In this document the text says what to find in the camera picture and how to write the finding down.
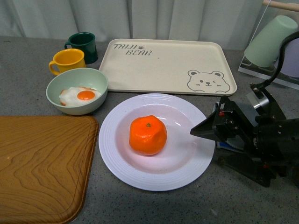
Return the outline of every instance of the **egg white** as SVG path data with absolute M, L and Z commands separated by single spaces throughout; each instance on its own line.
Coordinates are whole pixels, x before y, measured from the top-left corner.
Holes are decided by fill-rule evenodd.
M 78 93 L 80 93 L 81 91 L 85 91 L 85 90 L 89 90 L 94 92 L 95 97 L 90 99 L 90 100 L 81 100 L 78 99 L 77 95 Z M 98 92 L 95 89 L 90 89 L 90 88 L 86 88 L 86 87 L 70 87 L 67 90 L 62 90 L 61 94 L 59 95 L 60 98 L 60 103 L 62 105 L 65 106 L 81 106 L 87 103 L 90 103 L 92 101 L 95 101 L 97 98 L 99 98 L 101 95 L 100 92 Z

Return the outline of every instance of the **dark green mug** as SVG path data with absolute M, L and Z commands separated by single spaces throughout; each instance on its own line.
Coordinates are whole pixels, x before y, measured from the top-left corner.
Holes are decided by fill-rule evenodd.
M 92 33 L 81 32 L 74 34 L 70 36 L 68 42 L 65 43 L 65 49 L 67 49 L 67 45 L 71 45 L 72 48 L 84 52 L 85 64 L 94 63 L 98 59 L 97 48 L 95 46 L 95 35 Z

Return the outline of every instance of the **cream tray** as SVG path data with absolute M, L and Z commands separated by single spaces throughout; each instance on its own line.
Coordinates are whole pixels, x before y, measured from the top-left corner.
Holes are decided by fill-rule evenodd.
M 237 86 L 212 42 L 115 39 L 99 68 L 109 91 L 232 95 Z

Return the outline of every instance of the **wooden stick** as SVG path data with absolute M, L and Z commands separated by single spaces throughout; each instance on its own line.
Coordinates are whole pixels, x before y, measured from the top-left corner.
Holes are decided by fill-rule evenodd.
M 267 6 L 269 2 L 270 2 L 269 0 L 263 0 L 263 5 Z M 295 4 L 295 3 L 287 4 L 287 3 L 277 2 L 277 1 L 271 1 L 269 7 L 285 9 L 293 12 L 299 12 L 299 4 Z

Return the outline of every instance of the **white curtain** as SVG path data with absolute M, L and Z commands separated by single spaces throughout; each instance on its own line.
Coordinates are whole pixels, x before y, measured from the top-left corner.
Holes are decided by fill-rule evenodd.
M 0 35 L 210 41 L 245 49 L 263 0 L 0 0 Z

